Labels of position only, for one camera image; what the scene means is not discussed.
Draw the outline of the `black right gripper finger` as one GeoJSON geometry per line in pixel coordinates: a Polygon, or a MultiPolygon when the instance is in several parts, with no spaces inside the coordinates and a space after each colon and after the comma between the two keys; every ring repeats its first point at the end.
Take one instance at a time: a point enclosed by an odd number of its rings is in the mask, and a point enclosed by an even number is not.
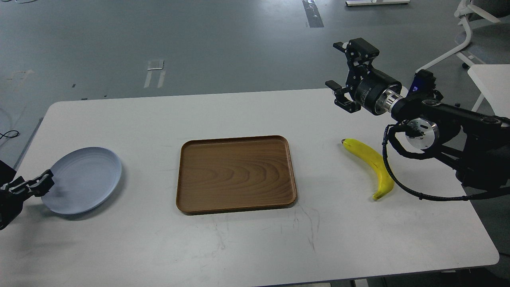
{"type": "Polygon", "coordinates": [[[325,85],[333,91],[333,95],[335,97],[334,103],[339,106],[343,110],[349,113],[355,113],[361,109],[361,106],[353,100],[348,100],[345,94],[350,91],[347,87],[342,87],[334,80],[329,80],[325,82],[325,85]]]}
{"type": "Polygon", "coordinates": [[[372,65],[380,50],[364,38],[351,39],[348,42],[333,43],[333,48],[345,54],[347,66],[350,72],[372,72],[375,68],[372,65]]]}

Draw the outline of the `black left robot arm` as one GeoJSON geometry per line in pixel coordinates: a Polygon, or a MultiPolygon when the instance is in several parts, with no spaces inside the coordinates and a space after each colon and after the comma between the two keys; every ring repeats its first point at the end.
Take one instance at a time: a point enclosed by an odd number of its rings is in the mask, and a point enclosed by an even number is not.
{"type": "Polygon", "coordinates": [[[44,171],[32,180],[14,178],[16,171],[0,162],[0,229],[5,229],[21,212],[24,202],[31,197],[42,197],[53,187],[53,173],[44,171]]]}

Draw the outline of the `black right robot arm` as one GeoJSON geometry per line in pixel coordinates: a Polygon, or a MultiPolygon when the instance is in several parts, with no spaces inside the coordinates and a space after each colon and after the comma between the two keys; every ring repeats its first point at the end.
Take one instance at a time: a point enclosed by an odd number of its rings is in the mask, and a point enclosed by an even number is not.
{"type": "Polygon", "coordinates": [[[349,113],[361,109],[374,116],[389,113],[397,122],[389,131],[404,133],[420,151],[409,152],[396,136],[390,136],[391,145],[403,157],[435,158],[451,167],[465,187],[509,190],[508,118],[443,103],[435,76],[424,69],[414,74],[403,95],[398,80],[373,66],[380,51],[363,38],[336,42],[333,47],[346,56],[349,69],[344,86],[334,80],[326,82],[337,106],[349,113]]]}

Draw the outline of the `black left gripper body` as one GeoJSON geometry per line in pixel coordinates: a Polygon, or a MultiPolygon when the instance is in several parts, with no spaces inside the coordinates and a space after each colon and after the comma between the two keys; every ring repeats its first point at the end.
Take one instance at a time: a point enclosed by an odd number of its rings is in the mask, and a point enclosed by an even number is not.
{"type": "Polygon", "coordinates": [[[5,229],[22,211],[26,196],[13,196],[10,194],[10,183],[1,187],[0,194],[0,228],[5,229]]]}

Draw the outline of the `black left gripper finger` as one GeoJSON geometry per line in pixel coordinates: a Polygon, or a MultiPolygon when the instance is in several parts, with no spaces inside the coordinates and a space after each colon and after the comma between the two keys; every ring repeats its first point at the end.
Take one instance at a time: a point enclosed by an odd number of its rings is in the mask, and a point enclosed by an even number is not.
{"type": "Polygon", "coordinates": [[[47,169],[40,176],[31,180],[24,180],[22,176],[15,178],[10,183],[10,194],[17,197],[42,197],[50,191],[54,184],[53,173],[47,169]]]}

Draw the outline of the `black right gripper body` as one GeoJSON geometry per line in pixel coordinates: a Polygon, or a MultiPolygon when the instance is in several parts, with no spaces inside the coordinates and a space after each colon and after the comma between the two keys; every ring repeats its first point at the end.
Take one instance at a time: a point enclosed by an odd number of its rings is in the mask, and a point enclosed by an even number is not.
{"type": "Polygon", "coordinates": [[[375,116],[386,112],[383,107],[386,90],[402,91],[398,80],[372,66],[350,67],[346,85],[352,88],[349,90],[352,100],[375,116]]]}

